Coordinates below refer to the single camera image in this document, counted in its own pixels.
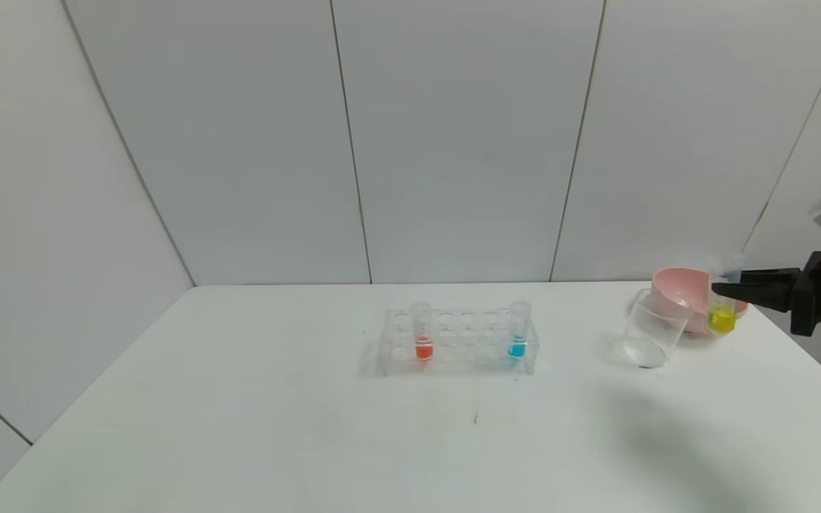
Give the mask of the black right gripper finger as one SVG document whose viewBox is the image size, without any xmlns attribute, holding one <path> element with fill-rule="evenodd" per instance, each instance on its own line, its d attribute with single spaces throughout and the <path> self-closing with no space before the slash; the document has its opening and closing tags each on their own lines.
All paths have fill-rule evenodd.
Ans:
<svg viewBox="0 0 821 513">
<path fill-rule="evenodd" d="M 780 267 L 779 269 L 744 269 L 727 273 L 723 282 L 730 285 L 773 285 L 792 284 L 801 274 L 797 267 Z"/>
<path fill-rule="evenodd" d="M 792 290 L 795 283 L 727 283 L 720 282 L 711 285 L 711 292 L 718 296 L 734 299 L 762 306 L 770 311 L 789 312 L 792 309 Z"/>
</svg>

